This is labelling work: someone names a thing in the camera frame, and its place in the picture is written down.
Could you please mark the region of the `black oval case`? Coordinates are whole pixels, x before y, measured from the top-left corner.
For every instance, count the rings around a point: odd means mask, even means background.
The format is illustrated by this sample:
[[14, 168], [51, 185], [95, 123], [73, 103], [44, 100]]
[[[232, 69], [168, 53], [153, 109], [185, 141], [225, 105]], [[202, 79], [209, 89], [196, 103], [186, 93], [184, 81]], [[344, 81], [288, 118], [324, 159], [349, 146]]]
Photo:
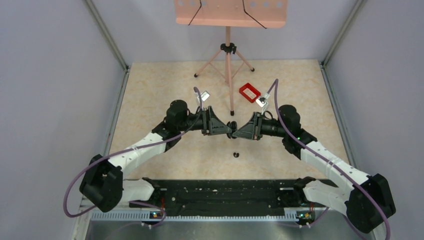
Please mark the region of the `black oval case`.
[[229, 139], [236, 139], [237, 137], [234, 137], [233, 133], [235, 133], [238, 130], [237, 122], [236, 121], [229, 121], [226, 125], [230, 128], [230, 132], [226, 134], [227, 137]]

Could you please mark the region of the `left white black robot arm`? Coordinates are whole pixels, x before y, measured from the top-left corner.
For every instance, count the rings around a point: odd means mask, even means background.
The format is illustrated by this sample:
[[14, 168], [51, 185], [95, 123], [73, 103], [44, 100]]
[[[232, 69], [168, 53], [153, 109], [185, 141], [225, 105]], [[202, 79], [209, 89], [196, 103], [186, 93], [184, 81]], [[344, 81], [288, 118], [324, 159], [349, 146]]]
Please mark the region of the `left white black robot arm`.
[[167, 152], [188, 131], [201, 131], [205, 136], [229, 135], [230, 126], [222, 122], [212, 107], [189, 112], [183, 100], [173, 101], [166, 111], [164, 120], [144, 138], [106, 157], [97, 155], [90, 161], [79, 187], [80, 192], [100, 211], [107, 213], [119, 203], [143, 201], [154, 207], [160, 202], [160, 193], [146, 180], [125, 178], [147, 160]]

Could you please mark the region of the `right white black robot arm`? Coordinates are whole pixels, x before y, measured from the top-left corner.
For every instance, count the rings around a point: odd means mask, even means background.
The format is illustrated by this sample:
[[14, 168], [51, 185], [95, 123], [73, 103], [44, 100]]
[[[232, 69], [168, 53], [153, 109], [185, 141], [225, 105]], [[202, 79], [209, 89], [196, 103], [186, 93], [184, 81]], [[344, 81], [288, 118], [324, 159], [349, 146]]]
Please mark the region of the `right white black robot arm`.
[[287, 152], [323, 173], [334, 186], [313, 177], [294, 184], [293, 200], [299, 206], [318, 203], [344, 215], [358, 231], [368, 234], [396, 213], [388, 180], [370, 175], [331, 153], [315, 136], [301, 127], [300, 115], [292, 105], [282, 105], [278, 118], [267, 119], [259, 112], [232, 133], [233, 138], [259, 140], [281, 137]]

